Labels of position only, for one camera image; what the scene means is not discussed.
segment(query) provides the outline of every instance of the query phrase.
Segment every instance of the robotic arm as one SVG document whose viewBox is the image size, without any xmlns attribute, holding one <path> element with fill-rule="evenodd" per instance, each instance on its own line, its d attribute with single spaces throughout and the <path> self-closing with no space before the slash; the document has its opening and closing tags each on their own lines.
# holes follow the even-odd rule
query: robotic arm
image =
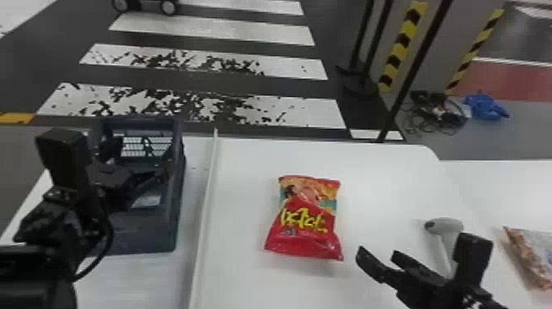
<svg viewBox="0 0 552 309">
<path fill-rule="evenodd" d="M 506 309 L 480 287 L 489 264 L 493 243 L 468 233 L 460 233 L 453 258 L 458 263 L 452 279 L 446 279 L 419 261 L 394 251 L 391 261 L 400 270 L 381 263 L 364 247 L 359 247 L 356 263 L 375 281 L 397 290 L 397 298 L 412 309 Z"/>
<path fill-rule="evenodd" d="M 138 173 L 115 163 L 122 138 L 107 136 L 94 155 L 78 131 L 52 129 L 38 136 L 36 145 L 53 186 L 21 221 L 13 238 L 20 245 L 0 247 L 0 307 L 72 309 L 73 283 L 113 243 L 108 216 L 129 209 L 143 192 L 170 178 L 171 149 L 156 169 Z M 103 250 L 77 273 L 103 238 Z"/>
</svg>

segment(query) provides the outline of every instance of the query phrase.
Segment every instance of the blue object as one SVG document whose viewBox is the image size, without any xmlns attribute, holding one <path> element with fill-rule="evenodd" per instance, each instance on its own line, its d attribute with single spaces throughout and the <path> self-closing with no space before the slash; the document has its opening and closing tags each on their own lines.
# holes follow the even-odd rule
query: blue object
<svg viewBox="0 0 552 309">
<path fill-rule="evenodd" d="M 500 104 L 495 103 L 495 100 L 489 95 L 468 95 L 464 99 L 464 104 L 471 107 L 471 114 L 475 118 L 486 120 L 510 118 L 508 111 Z"/>
</svg>

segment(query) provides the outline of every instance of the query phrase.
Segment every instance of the cable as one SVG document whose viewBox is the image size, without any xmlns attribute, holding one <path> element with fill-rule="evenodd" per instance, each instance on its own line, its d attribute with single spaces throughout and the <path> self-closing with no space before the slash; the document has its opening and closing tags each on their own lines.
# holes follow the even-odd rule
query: cable
<svg viewBox="0 0 552 309">
<path fill-rule="evenodd" d="M 85 269 L 83 269 L 80 273 L 76 274 L 72 278 L 72 282 L 76 282 L 84 278 L 87 274 L 89 274 L 90 271 L 92 271 L 99 264 L 99 262 L 108 254 L 109 249 L 111 249 L 115 234 L 113 231 L 113 226 L 107 217 L 103 219 L 103 229 L 107 235 L 105 246 L 103 246 L 102 251 L 96 256 L 96 258 L 90 264 L 88 264 L 88 266 L 86 266 Z"/>
<path fill-rule="evenodd" d="M 466 114 L 463 109 L 453 100 L 446 99 L 446 103 L 455 107 L 458 110 L 455 113 L 451 108 L 442 106 L 448 118 L 443 116 L 437 118 L 428 108 L 433 108 L 434 105 L 427 105 L 429 102 L 426 98 L 421 97 L 418 93 L 411 94 L 414 104 L 410 108 L 404 108 L 405 117 L 402 120 L 402 127 L 406 133 L 421 136 L 421 132 L 433 133 L 440 132 L 442 134 L 453 136 L 464 126 L 467 121 Z"/>
</svg>

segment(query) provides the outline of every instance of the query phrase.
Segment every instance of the hazard stripe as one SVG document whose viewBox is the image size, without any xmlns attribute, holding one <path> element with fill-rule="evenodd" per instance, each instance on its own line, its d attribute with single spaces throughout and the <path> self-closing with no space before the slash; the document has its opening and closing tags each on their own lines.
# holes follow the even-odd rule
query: hazard stripe
<svg viewBox="0 0 552 309">
<path fill-rule="evenodd" d="M 33 113 L 0 113 L 0 123 L 3 124 L 27 124 L 33 119 Z"/>
<path fill-rule="evenodd" d="M 489 17 L 489 21 L 485 25 L 485 28 L 477 35 L 476 39 L 473 41 L 469 52 L 462 59 L 460 67 L 454 73 L 452 80 L 448 83 L 447 89 L 444 91 L 446 95 L 451 95 L 454 92 L 454 89 L 460 83 L 460 80 L 466 74 L 466 70 L 472 64 L 473 58 L 479 53 L 483 43 L 489 38 L 490 34 L 493 32 L 493 29 L 496 26 L 496 23 L 499 21 L 499 18 L 504 14 L 504 9 L 496 9 Z"/>
<path fill-rule="evenodd" d="M 401 63 L 408 55 L 408 48 L 414 40 L 414 37 L 416 37 L 418 25 L 426 13 L 427 6 L 427 2 L 413 1 L 408 8 L 407 14 L 404 17 L 404 22 L 395 39 L 395 44 L 391 48 L 391 54 L 385 63 L 384 72 L 379 78 L 378 88 L 380 92 L 388 92 L 391 90 L 391 86 L 398 75 Z"/>
</svg>

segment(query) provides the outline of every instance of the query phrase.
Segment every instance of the black pole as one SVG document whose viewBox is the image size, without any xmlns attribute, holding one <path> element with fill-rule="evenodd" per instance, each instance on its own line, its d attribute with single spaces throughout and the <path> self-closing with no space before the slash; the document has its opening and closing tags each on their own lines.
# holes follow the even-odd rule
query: black pole
<svg viewBox="0 0 552 309">
<path fill-rule="evenodd" d="M 372 68 L 372 62 L 374 61 L 375 52 L 380 46 L 381 35 L 384 33 L 385 25 L 387 25 L 387 19 L 389 18 L 389 13 L 391 12 L 391 7 L 393 7 L 393 0 L 385 0 L 384 8 L 379 15 L 378 25 L 375 28 L 374 38 L 370 45 L 368 54 L 366 55 L 366 61 L 364 62 L 364 69 L 362 70 L 362 76 L 359 80 L 361 85 L 366 85 L 366 80 L 370 75 L 370 69 Z"/>
<path fill-rule="evenodd" d="M 381 130 L 378 138 L 375 140 L 376 143 L 383 143 L 385 141 L 385 137 L 387 137 L 387 133 L 391 129 L 391 126 L 395 121 L 395 117 L 397 117 L 398 111 L 401 109 L 403 101 L 407 97 L 408 91 L 412 86 L 412 82 L 414 82 L 414 79 L 416 78 L 416 75 L 420 70 L 421 64 L 424 62 L 427 52 L 430 50 L 431 44 L 433 43 L 433 40 L 435 39 L 439 28 L 443 24 L 444 18 L 447 16 L 447 12 L 449 12 L 449 8 L 452 3 L 453 0 L 443 0 L 439 5 L 439 9 L 435 14 L 435 18 L 431 22 L 430 28 L 427 30 L 424 41 L 421 43 L 420 50 L 414 58 L 414 62 L 412 63 L 410 70 L 408 70 L 407 77 L 404 79 L 401 90 L 398 92 L 397 98 L 393 103 L 393 107 L 389 111 L 389 115 L 385 120 L 384 128 Z"/>
<path fill-rule="evenodd" d="M 347 68 L 337 66 L 337 68 L 340 69 L 340 71 L 343 73 L 353 72 L 355 70 L 355 67 L 357 66 L 358 56 L 361 52 L 362 41 L 364 40 L 364 37 L 366 35 L 366 28 L 368 28 L 368 21 L 370 21 L 373 9 L 374 0 L 367 0 L 364 14 L 362 15 L 361 28 L 358 30 L 358 34 L 356 35 L 355 46 L 352 49 L 351 58 L 349 58 Z"/>
</svg>

